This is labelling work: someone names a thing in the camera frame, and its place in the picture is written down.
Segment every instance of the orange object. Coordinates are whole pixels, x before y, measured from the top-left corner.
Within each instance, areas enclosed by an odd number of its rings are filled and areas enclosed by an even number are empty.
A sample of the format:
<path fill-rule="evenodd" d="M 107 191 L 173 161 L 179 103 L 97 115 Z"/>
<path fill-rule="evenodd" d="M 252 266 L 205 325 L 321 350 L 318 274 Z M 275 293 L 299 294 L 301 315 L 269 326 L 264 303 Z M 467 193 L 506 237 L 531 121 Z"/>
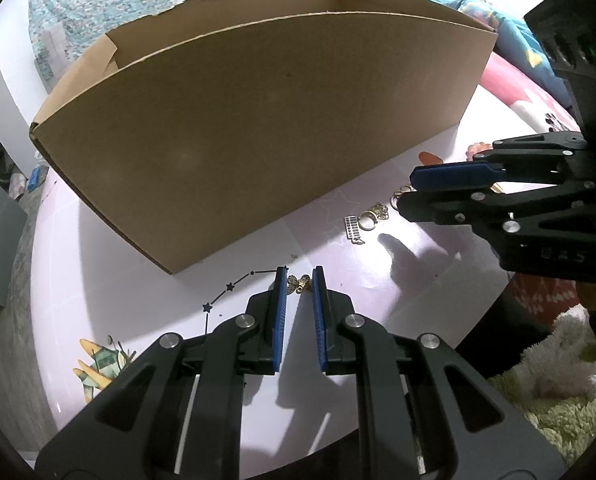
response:
<path fill-rule="evenodd" d="M 421 162 L 423 166 L 432 166 L 433 164 L 444 164 L 442 158 L 429 152 L 420 152 L 418 154 L 418 160 Z"/>
<path fill-rule="evenodd" d="M 596 310 L 596 283 L 576 282 L 580 304 L 587 310 Z"/>

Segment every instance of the gold ring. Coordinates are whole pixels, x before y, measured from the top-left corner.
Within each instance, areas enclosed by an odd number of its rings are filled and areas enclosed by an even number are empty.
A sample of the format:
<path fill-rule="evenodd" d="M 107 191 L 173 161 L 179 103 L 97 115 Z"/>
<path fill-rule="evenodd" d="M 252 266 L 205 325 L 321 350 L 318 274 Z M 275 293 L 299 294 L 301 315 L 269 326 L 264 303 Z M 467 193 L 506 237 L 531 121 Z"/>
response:
<path fill-rule="evenodd" d="M 401 196 L 403 196 L 405 193 L 408 193 L 410 191 L 414 191 L 413 187 L 410 184 L 405 184 L 404 186 L 401 186 L 400 189 L 397 189 L 396 191 L 393 192 L 392 197 L 389 200 L 389 203 L 392 205 L 392 207 L 398 211 L 398 206 L 396 205 L 396 200 L 398 200 Z"/>
<path fill-rule="evenodd" d="M 363 223 L 361 222 L 361 219 L 363 217 L 367 217 L 369 218 L 374 224 L 371 227 L 365 227 L 363 226 Z M 360 215 L 358 215 L 358 227 L 360 227 L 363 231 L 372 231 L 376 228 L 376 225 L 378 224 L 378 218 L 376 217 L 376 213 L 374 213 L 373 211 L 363 211 L 360 213 Z"/>

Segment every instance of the constellation sticker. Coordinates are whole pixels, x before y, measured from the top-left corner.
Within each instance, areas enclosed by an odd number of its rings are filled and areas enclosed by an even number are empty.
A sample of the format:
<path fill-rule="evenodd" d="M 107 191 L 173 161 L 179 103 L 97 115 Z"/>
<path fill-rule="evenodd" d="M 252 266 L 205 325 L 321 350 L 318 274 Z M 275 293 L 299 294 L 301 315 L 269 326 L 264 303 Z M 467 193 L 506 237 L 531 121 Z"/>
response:
<path fill-rule="evenodd" d="M 204 318 L 204 334 L 205 335 L 207 334 L 207 328 L 209 327 L 209 313 L 212 311 L 212 309 L 214 307 L 214 303 L 216 303 L 216 301 L 220 300 L 220 298 L 222 298 L 223 295 L 225 295 L 227 292 L 233 292 L 234 289 L 236 288 L 236 285 L 238 285 L 245 278 L 248 278 L 249 276 L 253 276 L 254 274 L 267 274 L 270 272 L 273 272 L 275 274 L 276 270 L 250 270 L 247 274 L 245 274 L 239 280 L 236 280 L 235 282 L 227 283 L 227 285 L 225 285 L 224 291 L 222 291 L 220 294 L 218 294 L 218 296 L 216 296 L 216 298 L 213 301 L 209 301 L 209 302 L 203 304 L 203 312 L 206 313 L 206 316 Z"/>

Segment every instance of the white table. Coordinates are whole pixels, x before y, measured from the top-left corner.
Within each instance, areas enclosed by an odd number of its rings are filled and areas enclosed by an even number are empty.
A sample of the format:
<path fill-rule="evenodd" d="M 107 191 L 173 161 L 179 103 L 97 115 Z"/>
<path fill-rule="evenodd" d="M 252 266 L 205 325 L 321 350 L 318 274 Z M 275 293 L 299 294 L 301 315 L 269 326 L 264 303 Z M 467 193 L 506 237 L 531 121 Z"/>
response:
<path fill-rule="evenodd" d="M 363 232 L 366 244 L 356 246 L 345 237 L 343 217 L 378 201 L 388 204 L 419 164 L 420 151 L 458 162 L 472 142 L 532 133 L 478 88 L 458 127 L 175 276 L 134 250 L 50 171 L 34 239 L 31 306 L 38 364 L 58 427 L 85 405 L 72 372 L 78 359 L 91 362 L 80 338 L 104 345 L 109 334 L 125 349 L 141 352 L 164 332 L 197 336 L 204 333 L 202 305 L 250 270 L 287 265 L 300 276 L 322 265 L 328 287 L 350 295 L 357 312 L 393 333 L 435 332 L 457 345 L 507 284 L 489 245 L 468 226 L 411 224 L 390 208 L 390 218 Z M 250 276 L 223 295 L 209 315 L 209 330 L 243 312 L 249 297 L 267 290 L 273 279 Z M 354 379 L 328 378 L 318 368 L 308 293 L 288 297 L 280 373 L 246 382 L 243 478 L 294 462 L 357 427 Z"/>

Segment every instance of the star sticker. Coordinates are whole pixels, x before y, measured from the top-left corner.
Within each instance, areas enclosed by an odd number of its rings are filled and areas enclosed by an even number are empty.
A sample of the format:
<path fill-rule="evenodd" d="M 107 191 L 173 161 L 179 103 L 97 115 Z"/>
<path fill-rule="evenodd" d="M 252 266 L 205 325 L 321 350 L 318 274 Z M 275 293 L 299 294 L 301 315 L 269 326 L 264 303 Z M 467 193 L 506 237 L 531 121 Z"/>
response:
<path fill-rule="evenodd" d="M 323 231 L 322 234 L 324 234 L 327 239 L 327 245 L 338 245 L 341 247 L 345 245 L 344 231 L 338 226 L 332 227 L 329 231 Z"/>
<path fill-rule="evenodd" d="M 327 213 L 325 224 L 340 222 L 344 215 L 357 211 L 358 206 L 360 206 L 358 202 L 348 199 L 339 189 L 329 193 L 327 198 L 319 198 L 318 204 Z"/>

